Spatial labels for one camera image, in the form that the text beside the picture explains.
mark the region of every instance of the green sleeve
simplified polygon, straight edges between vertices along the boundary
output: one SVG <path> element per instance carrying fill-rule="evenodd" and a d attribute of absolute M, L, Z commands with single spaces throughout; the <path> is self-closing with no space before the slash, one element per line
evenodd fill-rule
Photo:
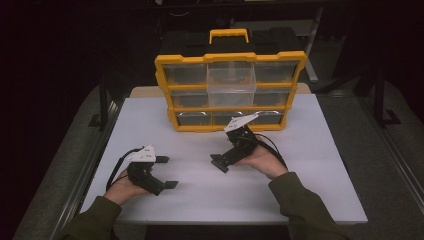
<path fill-rule="evenodd" d="M 57 239 L 110 239 L 121 210 L 118 204 L 97 197 L 86 212 L 75 216 L 59 232 Z"/>
<path fill-rule="evenodd" d="M 337 226 L 321 198 L 306 189 L 296 173 L 283 174 L 269 183 L 280 204 L 280 212 L 289 218 L 292 239 L 348 239 Z"/>

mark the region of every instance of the white table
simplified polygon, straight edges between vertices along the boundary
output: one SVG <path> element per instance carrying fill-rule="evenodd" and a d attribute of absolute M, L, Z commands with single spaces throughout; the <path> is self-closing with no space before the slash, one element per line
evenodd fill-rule
<path fill-rule="evenodd" d="M 179 181 L 159 196 L 145 195 L 128 202 L 118 219 L 141 224 L 285 224 L 267 184 L 248 166 L 230 166 L 223 173 L 210 154 L 232 145 L 223 131 L 176 132 L 166 116 L 164 98 L 126 99 L 91 183 L 81 211 L 87 210 L 118 159 L 127 151 L 152 144 L 157 155 L 171 159 L 155 164 L 153 176 Z M 306 188 L 319 194 L 339 224 L 367 222 L 367 217 L 343 166 L 315 95 L 297 94 L 282 131 L 266 131 L 282 153 L 289 170 Z M 122 171 L 128 163 L 124 162 Z"/>

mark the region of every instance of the hand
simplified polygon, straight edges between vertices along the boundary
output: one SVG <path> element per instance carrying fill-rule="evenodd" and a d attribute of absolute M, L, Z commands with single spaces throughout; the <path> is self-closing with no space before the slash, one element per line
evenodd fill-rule
<path fill-rule="evenodd" d="M 143 188 L 134 185 L 131 180 L 128 179 L 127 169 L 125 169 L 121 174 L 119 174 L 115 183 L 107 190 L 107 192 L 103 195 L 103 197 L 109 199 L 112 202 L 115 202 L 118 205 L 123 205 L 131 198 L 141 195 L 147 194 L 148 191 Z"/>
<path fill-rule="evenodd" d="M 260 145 L 256 147 L 252 154 L 236 164 L 249 165 L 271 180 L 288 172 L 287 168 L 272 153 Z"/>

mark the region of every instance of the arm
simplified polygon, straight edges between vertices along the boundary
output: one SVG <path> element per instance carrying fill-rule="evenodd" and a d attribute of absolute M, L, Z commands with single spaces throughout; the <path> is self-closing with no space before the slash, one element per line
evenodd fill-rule
<path fill-rule="evenodd" d="M 56 239 L 110 239 L 121 206 L 135 196 L 148 193 L 126 176 L 125 170 L 103 197 L 98 196 L 86 212 L 76 215 Z"/>
<path fill-rule="evenodd" d="M 336 225 L 321 198 L 306 189 L 296 173 L 288 170 L 265 148 L 258 146 L 238 164 L 246 164 L 272 181 L 269 188 L 280 204 L 280 212 L 289 218 L 293 239 L 348 239 Z"/>

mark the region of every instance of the white tag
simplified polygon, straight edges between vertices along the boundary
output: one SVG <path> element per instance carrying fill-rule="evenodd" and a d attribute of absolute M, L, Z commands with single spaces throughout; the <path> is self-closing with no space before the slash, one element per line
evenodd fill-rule
<path fill-rule="evenodd" d="M 243 117 L 233 118 L 230 121 L 230 123 L 228 123 L 228 125 L 224 128 L 224 131 L 230 132 L 230 131 L 236 130 L 237 128 L 243 127 L 244 125 L 248 124 L 250 121 L 252 121 L 253 119 L 257 117 L 258 117 L 258 114 L 254 113 L 254 114 L 250 114 Z"/>
<path fill-rule="evenodd" d="M 125 158 L 128 162 L 155 162 L 156 154 L 152 145 L 149 145 L 138 152 L 133 152 Z"/>

